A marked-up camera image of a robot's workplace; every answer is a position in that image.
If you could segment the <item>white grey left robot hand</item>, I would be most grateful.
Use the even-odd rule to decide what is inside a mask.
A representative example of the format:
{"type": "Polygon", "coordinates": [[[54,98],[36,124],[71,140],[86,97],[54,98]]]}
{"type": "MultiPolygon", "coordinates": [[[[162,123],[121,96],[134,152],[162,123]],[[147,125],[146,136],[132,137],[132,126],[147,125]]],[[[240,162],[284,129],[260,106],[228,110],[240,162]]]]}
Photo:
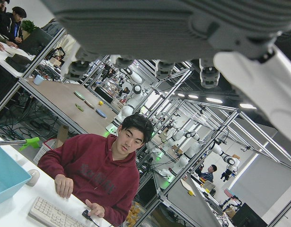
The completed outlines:
{"type": "Polygon", "coordinates": [[[291,0],[45,0],[90,56],[209,58],[291,141],[291,61],[274,44],[291,0]]]}

